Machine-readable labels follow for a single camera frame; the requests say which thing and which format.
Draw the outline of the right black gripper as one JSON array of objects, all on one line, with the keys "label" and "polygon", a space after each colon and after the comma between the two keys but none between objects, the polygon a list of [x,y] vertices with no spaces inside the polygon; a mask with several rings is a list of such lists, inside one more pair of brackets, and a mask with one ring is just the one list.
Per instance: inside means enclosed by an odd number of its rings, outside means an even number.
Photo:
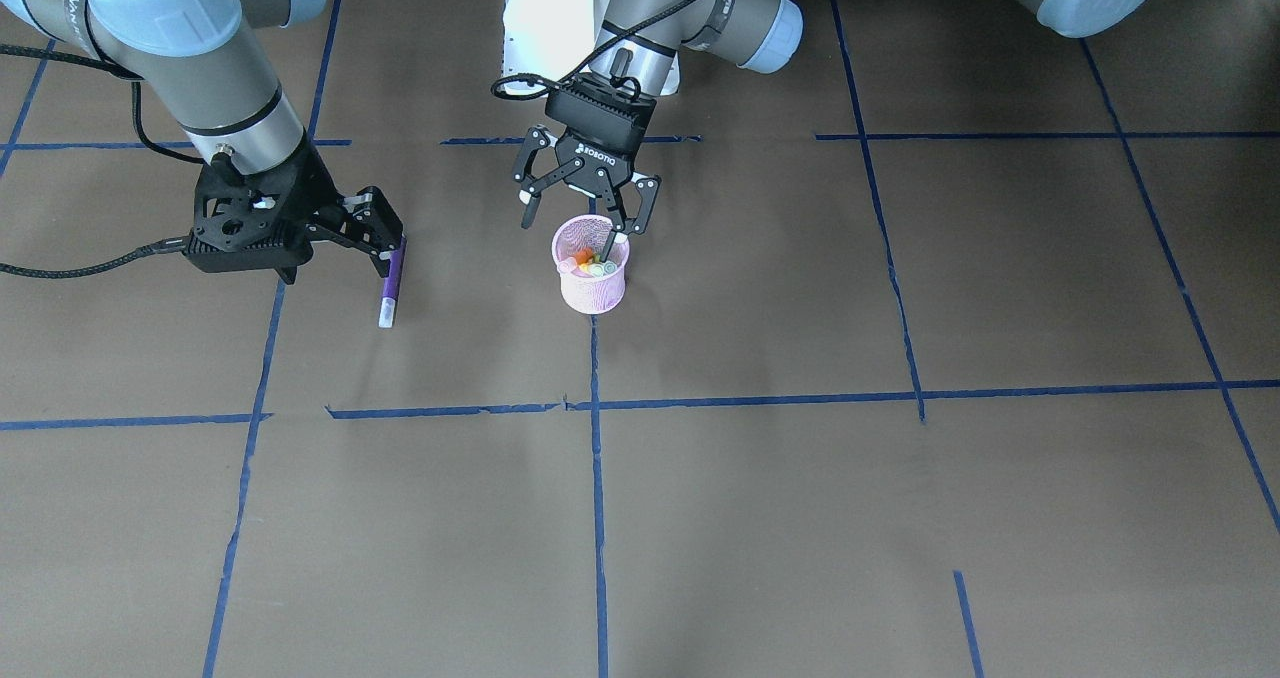
[{"label": "right black gripper", "polygon": [[227,155],[206,164],[186,257],[202,272],[275,271],[291,283],[312,258],[311,240],[324,240],[367,255],[389,280],[399,276],[402,237],[403,223],[379,187],[343,198],[315,146],[301,142],[279,166],[253,175],[242,175]]}]

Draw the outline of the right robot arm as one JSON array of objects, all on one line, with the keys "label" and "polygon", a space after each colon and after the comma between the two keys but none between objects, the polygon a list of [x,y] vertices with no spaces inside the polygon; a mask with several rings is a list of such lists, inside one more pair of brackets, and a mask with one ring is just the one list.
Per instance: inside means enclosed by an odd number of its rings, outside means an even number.
[{"label": "right robot arm", "polygon": [[184,255],[202,272],[274,271],[296,280],[316,240],[367,255],[384,280],[401,276],[403,224],[378,187],[346,196],[296,113],[256,29],[289,27],[326,0],[3,0],[27,26],[72,46],[44,52],[150,84],[191,139],[195,217],[186,235],[109,262],[4,272],[70,280],[152,255]]}]

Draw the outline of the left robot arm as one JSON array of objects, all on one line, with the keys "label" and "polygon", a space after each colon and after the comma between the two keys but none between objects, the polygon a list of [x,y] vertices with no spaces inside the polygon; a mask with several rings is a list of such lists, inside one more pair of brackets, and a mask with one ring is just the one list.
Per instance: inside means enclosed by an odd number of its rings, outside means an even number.
[{"label": "left robot arm", "polygon": [[[1146,0],[1015,0],[1065,37],[1101,35]],[[658,177],[635,162],[657,101],[678,90],[681,52],[771,75],[803,38],[794,0],[504,0],[497,99],[544,100],[549,122],[521,142],[512,171],[532,226],[558,183],[605,209],[605,249],[648,230]]]}]

